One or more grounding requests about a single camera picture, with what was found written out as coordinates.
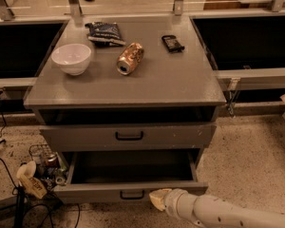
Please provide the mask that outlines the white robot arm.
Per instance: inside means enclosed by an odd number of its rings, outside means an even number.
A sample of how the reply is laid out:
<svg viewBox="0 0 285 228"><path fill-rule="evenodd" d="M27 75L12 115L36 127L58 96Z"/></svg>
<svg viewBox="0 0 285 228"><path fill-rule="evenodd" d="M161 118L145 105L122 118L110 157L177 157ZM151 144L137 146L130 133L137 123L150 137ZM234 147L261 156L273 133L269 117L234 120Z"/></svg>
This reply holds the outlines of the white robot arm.
<svg viewBox="0 0 285 228"><path fill-rule="evenodd" d="M183 189L159 189L151 192L149 198L158 210L198 228L285 228L283 213L242 208L214 196L196 196Z"/></svg>

